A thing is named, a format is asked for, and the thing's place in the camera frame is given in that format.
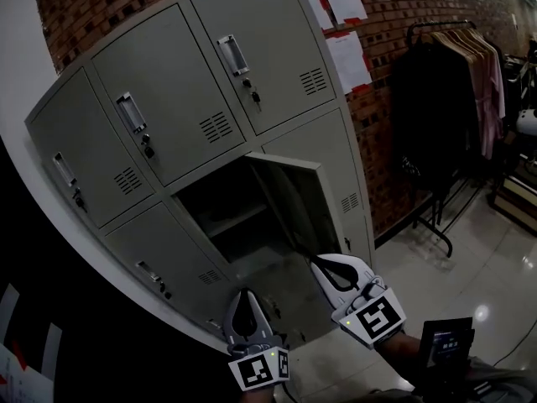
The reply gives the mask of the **row of wooden hangers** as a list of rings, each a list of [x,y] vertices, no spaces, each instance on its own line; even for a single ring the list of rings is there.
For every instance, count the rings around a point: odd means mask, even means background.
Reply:
[[[465,58],[469,65],[481,62],[498,63],[498,53],[473,29],[456,29],[433,32],[430,36],[448,49]]]

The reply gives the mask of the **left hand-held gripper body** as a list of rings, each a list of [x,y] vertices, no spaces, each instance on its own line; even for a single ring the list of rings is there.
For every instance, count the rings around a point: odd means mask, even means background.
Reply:
[[[227,350],[232,356],[228,366],[242,391],[267,388],[290,379],[289,351],[280,336],[229,344]]]

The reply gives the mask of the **pink hanging garment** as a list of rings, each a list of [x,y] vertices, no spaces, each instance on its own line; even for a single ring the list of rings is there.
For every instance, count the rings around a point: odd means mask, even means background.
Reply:
[[[493,157],[495,143],[503,136],[506,115],[503,78],[495,50],[481,50],[469,66],[477,108],[478,132],[482,156]]]

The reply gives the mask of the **person's right forearm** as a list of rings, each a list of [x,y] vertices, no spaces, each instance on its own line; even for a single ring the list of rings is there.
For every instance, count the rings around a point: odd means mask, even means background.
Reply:
[[[397,332],[374,346],[378,354],[403,379],[420,386],[420,340]]]

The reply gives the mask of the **person's left forearm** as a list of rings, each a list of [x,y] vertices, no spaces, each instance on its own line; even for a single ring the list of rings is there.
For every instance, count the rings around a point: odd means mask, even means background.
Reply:
[[[274,387],[256,389],[245,392],[240,403],[273,403]]]

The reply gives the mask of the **grey metal locker cabinet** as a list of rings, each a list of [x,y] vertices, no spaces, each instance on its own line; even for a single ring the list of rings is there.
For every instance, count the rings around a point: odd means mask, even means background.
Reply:
[[[25,124],[64,202],[151,312],[179,314],[203,336],[222,340],[242,288],[292,348],[335,326],[309,255],[286,236],[249,153],[322,164],[341,254],[373,260],[356,134],[308,0],[163,0],[65,70]],[[77,187],[87,212],[72,199]]]

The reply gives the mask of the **black smartphone on wrist mount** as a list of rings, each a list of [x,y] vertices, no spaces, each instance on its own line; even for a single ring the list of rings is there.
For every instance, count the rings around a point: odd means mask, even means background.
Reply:
[[[425,369],[466,360],[475,337],[471,317],[424,322],[419,360]]]

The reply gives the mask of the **black hanging garment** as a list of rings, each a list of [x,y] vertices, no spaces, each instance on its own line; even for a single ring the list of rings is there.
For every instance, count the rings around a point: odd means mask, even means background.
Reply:
[[[420,189],[447,191],[467,151],[479,149],[477,105],[466,59],[417,43],[393,64],[394,153]]]

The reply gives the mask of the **white printed notice red tape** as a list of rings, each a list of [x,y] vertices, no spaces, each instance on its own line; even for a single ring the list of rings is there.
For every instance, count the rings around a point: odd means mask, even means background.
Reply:
[[[54,383],[0,344],[0,403],[54,403]]]

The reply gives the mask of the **black clothes rack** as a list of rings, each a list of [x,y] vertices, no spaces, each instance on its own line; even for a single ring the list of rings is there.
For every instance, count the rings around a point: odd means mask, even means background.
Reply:
[[[440,26],[454,26],[454,25],[469,25],[471,28],[476,29],[477,26],[470,19],[450,19],[450,20],[427,20],[422,22],[416,22],[411,24],[406,32],[405,42],[410,50],[413,45],[413,36],[416,29],[423,29],[427,27],[440,27]],[[433,191],[431,196],[424,202],[424,204],[418,207],[411,213],[412,228],[416,229],[418,224],[422,224],[425,228],[431,231],[440,241],[444,242],[447,247],[446,256],[449,259],[453,253],[453,244],[451,240],[446,236],[446,230],[440,231],[437,227],[441,223],[441,214],[444,209],[444,201]]]

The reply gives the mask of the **white rounded device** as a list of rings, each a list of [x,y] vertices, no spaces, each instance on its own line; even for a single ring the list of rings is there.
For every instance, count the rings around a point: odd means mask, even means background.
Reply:
[[[519,113],[516,121],[519,133],[537,137],[537,109],[524,109]]]

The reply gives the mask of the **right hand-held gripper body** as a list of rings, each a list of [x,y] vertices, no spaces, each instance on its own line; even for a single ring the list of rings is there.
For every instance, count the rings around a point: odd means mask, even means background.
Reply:
[[[331,319],[368,349],[401,331],[406,315],[392,288],[374,278],[362,292],[338,307]]]

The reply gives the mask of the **grey locker door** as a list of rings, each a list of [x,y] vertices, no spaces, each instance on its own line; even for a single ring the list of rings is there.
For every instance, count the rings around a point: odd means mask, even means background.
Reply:
[[[343,252],[343,228],[322,164],[257,152],[246,159],[296,250]]]

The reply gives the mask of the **dark low platform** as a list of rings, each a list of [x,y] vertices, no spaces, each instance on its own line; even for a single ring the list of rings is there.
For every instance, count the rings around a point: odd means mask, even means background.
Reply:
[[[514,173],[495,183],[489,205],[537,237],[537,178]]]

